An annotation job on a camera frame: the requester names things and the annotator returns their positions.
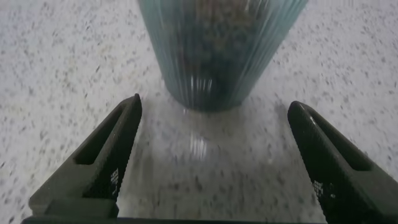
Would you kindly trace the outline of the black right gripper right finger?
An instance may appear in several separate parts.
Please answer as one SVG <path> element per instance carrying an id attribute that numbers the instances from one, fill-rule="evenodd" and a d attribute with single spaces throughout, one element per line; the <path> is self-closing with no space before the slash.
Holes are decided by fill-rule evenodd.
<path id="1" fill-rule="evenodd" d="M 397 223 L 397 181 L 310 106 L 287 117 L 328 223 Z"/>

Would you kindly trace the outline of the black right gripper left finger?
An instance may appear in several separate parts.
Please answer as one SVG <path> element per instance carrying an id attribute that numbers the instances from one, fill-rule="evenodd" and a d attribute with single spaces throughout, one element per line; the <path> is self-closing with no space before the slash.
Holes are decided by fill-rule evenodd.
<path id="1" fill-rule="evenodd" d="M 138 94 L 122 100 L 29 199 L 34 215 L 112 217 L 142 116 Z"/>

